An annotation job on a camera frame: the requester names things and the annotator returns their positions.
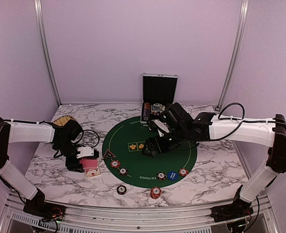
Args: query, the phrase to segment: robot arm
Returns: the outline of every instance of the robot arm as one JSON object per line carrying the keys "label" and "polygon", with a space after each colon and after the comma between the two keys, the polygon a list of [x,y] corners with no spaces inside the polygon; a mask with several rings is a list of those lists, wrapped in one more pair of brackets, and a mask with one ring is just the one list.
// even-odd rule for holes
{"label": "robot arm", "polygon": [[193,119],[180,104],[175,103],[160,115],[170,130],[161,122],[148,122],[152,130],[161,134],[145,141],[142,154],[156,156],[178,148],[184,141],[208,142],[222,139],[257,143],[269,148],[268,160],[236,192],[232,204],[213,207],[215,222],[234,219],[253,213],[251,202],[280,174],[286,172],[285,118],[277,114],[267,119],[237,119],[215,113],[200,113]]}
{"label": "robot arm", "polygon": [[0,179],[9,187],[15,189],[26,198],[24,211],[30,214],[45,216],[51,215],[54,209],[64,210],[61,205],[45,202],[45,195],[36,188],[13,165],[7,155],[8,144],[16,142],[43,142],[52,143],[53,149],[60,150],[66,157],[66,166],[71,171],[83,172],[80,158],[91,156],[84,151],[92,152],[93,158],[98,157],[96,150],[82,150],[71,141],[82,132],[82,127],[73,120],[64,126],[53,123],[5,121],[0,117]]}

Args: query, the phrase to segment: purple wall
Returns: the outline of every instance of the purple wall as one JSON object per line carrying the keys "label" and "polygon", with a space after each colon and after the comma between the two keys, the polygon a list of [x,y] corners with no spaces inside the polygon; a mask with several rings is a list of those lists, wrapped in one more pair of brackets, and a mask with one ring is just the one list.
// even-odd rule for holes
{"label": "purple wall", "polygon": [[176,101],[216,105],[241,1],[43,0],[63,102],[140,102],[142,76],[178,74]]}
{"label": "purple wall", "polygon": [[[0,116],[50,120],[56,104],[39,40],[34,1],[0,1]],[[28,168],[36,144],[9,148],[12,162]],[[8,195],[0,181],[0,214]]]}
{"label": "purple wall", "polygon": [[[239,101],[247,117],[286,117],[286,1],[250,1],[246,31],[227,103]],[[239,143],[254,172],[264,147]],[[268,191],[281,233],[286,233],[286,173]]]}

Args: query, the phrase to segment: poker table mat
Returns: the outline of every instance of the poker table mat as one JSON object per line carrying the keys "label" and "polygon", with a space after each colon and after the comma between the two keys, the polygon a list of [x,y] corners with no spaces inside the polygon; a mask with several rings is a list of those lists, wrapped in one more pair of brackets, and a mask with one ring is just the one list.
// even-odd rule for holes
{"label": "poker table mat", "polygon": [[[142,155],[145,140],[155,135],[157,132],[151,132],[148,127],[141,126],[139,116],[115,125],[106,135],[102,146],[103,156],[107,150],[116,156],[104,160],[110,172],[121,181],[142,188],[165,187],[185,178],[179,175],[179,170],[192,170],[197,159],[197,148],[185,142],[178,149],[157,154],[156,157]],[[119,168],[111,167],[114,160],[121,163]],[[119,174],[122,167],[128,170],[126,176]],[[168,174],[170,171],[178,174],[177,180],[170,181],[166,178],[161,181],[157,178],[158,172]]]}

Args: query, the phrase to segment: marble tabletop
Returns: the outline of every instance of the marble tabletop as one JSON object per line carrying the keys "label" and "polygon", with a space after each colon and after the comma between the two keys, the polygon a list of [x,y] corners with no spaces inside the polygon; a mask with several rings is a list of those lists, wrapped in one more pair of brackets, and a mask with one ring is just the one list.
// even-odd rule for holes
{"label": "marble tabletop", "polygon": [[[193,118],[199,112],[212,112],[211,106],[182,105]],[[65,158],[54,159],[51,144],[40,144],[26,173],[47,200],[99,207],[166,207],[193,205],[231,199],[246,174],[232,143],[228,140],[200,143],[197,161],[183,180],[161,188],[162,195],[152,199],[150,189],[123,183],[110,173],[102,161],[102,142],[110,129],[119,122],[140,116],[140,104],[84,104],[61,105],[53,119],[73,116],[83,129],[93,129],[100,135],[96,149],[101,175],[86,178],[84,173],[68,171]],[[84,137],[83,144],[91,141]],[[119,195],[116,188],[125,185],[127,193]]]}

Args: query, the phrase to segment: black case lid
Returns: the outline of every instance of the black case lid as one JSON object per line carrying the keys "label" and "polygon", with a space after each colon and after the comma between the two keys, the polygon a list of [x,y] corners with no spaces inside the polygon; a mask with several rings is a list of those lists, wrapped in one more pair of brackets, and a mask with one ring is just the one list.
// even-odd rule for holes
{"label": "black case lid", "polygon": [[143,101],[149,103],[173,103],[177,76],[143,74]]}

